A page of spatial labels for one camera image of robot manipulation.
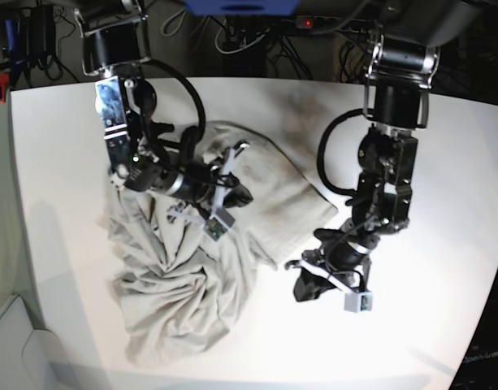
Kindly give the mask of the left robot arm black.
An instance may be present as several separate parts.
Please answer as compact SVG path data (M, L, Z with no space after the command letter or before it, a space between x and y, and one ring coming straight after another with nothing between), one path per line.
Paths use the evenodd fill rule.
M409 225L411 187L418 140L427 126L431 83L440 49L486 7L484 1L386 1L376 15L367 45L362 107L333 119L322 134L316 167L323 185L347 197L351 217L337 229L319 228L317 249L287 263L300 275L296 301L313 301L332 289L344 294L347 311L370 310L370 254L380 239ZM370 122L359 145L356 188L339 188L327 177L325 154L334 130L358 116Z

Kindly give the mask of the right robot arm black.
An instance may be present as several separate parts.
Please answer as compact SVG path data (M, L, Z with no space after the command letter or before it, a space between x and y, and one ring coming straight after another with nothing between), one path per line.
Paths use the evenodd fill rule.
M192 220L217 233L231 228L235 219L229 209L252 201L232 172L235 158L249 143L239 141L211 162L197 156L206 131L205 107L180 72L152 59L142 1L77 1L73 8L83 40L83 71L98 78L95 108L105 129L115 185L178 200L168 212L170 219ZM177 141L163 139L174 131L172 124L153 119L158 98L145 79L144 65L175 78L197 110L197 124L187 127Z

